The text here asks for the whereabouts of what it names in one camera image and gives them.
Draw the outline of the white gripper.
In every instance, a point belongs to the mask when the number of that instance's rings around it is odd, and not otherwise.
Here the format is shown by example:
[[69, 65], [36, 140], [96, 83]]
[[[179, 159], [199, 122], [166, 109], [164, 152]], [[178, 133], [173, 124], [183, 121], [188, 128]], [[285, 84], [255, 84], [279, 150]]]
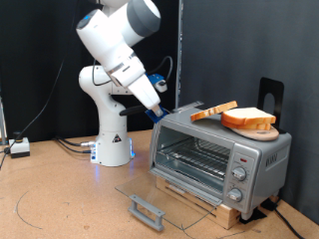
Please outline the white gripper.
[[148, 110], [152, 110], [157, 117], [163, 115], [163, 110], [160, 107], [160, 97], [146, 75], [140, 76], [131, 83], [128, 89]]

